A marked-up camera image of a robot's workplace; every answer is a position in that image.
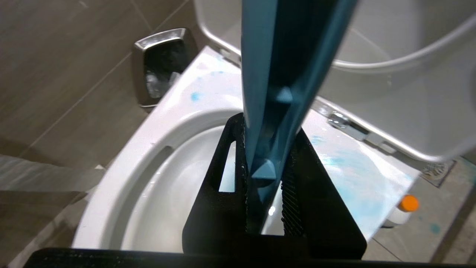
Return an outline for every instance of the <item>toilet rim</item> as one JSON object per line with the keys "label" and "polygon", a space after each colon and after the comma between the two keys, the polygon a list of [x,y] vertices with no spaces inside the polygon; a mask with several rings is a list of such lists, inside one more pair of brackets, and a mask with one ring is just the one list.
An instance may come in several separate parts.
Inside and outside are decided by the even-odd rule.
{"label": "toilet rim", "polygon": [[[171,153],[188,139],[224,125],[229,117],[242,112],[236,107],[192,112],[178,107],[161,111],[162,108],[158,106],[152,112],[103,176],[79,223],[72,247],[111,249],[113,231],[126,199],[154,158],[164,148],[172,148]],[[172,114],[176,120],[160,116],[163,114]]]}

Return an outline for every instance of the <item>blue stain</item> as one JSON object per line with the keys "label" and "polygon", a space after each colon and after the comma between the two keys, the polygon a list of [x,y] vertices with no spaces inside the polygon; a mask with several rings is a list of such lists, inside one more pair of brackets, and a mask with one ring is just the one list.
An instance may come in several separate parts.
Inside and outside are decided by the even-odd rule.
{"label": "blue stain", "polygon": [[190,99],[192,100],[192,102],[196,103],[197,101],[200,100],[200,98],[202,97],[202,93],[200,92],[194,92],[192,94],[190,94]]}
{"label": "blue stain", "polygon": [[322,137],[319,137],[319,136],[316,136],[316,135],[313,135],[311,137],[311,144],[312,145],[319,145],[323,142],[324,142],[324,139]]}
{"label": "blue stain", "polygon": [[432,223],[432,224],[430,225],[430,231],[431,231],[433,234],[437,235],[437,234],[439,234],[439,233],[441,232],[441,227],[440,227],[438,224]]}

